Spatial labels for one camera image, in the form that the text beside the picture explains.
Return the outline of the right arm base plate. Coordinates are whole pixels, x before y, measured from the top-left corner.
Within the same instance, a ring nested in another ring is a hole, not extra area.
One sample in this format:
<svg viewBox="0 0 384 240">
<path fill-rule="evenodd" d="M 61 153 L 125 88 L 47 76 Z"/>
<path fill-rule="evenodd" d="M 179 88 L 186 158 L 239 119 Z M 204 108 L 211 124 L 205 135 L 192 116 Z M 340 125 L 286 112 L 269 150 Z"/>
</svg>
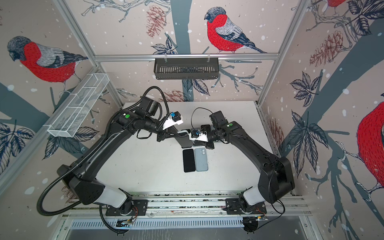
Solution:
<svg viewBox="0 0 384 240">
<path fill-rule="evenodd" d="M 265 215 L 267 212 L 264 202 L 251 206 L 239 198 L 225 199 L 225 206 L 222 210 L 228 215 Z"/>
</svg>

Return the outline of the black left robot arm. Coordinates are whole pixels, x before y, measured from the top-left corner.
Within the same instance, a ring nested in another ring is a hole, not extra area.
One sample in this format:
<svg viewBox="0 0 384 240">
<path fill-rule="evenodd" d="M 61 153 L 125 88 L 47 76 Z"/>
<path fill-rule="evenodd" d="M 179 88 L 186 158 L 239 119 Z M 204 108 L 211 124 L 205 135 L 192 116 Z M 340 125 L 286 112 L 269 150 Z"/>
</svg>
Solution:
<svg viewBox="0 0 384 240">
<path fill-rule="evenodd" d="M 146 132 L 159 142 L 178 137 L 177 125 L 183 122 L 181 113 L 171 111 L 166 103 L 143 97 L 137 104 L 115 113 L 105 133 L 82 157 L 70 165 L 62 165 L 57 183 L 63 182 L 83 205 L 98 204 L 121 208 L 130 205 L 130 195 L 111 187 L 102 171 L 109 161 L 116 161 L 124 144 L 139 132 Z"/>
</svg>

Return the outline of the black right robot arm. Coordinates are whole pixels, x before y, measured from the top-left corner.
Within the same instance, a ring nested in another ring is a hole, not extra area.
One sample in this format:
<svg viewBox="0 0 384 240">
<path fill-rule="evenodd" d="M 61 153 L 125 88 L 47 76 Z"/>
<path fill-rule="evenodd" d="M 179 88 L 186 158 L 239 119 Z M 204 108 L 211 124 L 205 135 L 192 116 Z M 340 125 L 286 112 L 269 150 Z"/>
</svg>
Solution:
<svg viewBox="0 0 384 240">
<path fill-rule="evenodd" d="M 221 111 L 212 113 L 214 129 L 207 133 L 207 142 L 223 141 L 238 148 L 258 169 L 258 185 L 239 196 L 242 209 L 259 203 L 273 204 L 294 190 L 295 182 L 290 161 L 267 151 L 253 140 L 237 122 L 228 122 Z"/>
</svg>

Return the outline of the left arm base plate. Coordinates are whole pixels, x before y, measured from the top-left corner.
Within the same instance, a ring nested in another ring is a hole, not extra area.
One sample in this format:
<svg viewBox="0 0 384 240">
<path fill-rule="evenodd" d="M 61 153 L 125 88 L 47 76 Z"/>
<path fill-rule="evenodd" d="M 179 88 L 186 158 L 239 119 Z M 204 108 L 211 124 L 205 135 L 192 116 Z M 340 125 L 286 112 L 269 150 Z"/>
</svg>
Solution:
<svg viewBox="0 0 384 240">
<path fill-rule="evenodd" d="M 123 216 L 145 216 L 148 208 L 148 200 L 128 200 L 120 208 L 107 206 L 106 216 L 123 217 Z"/>
</svg>

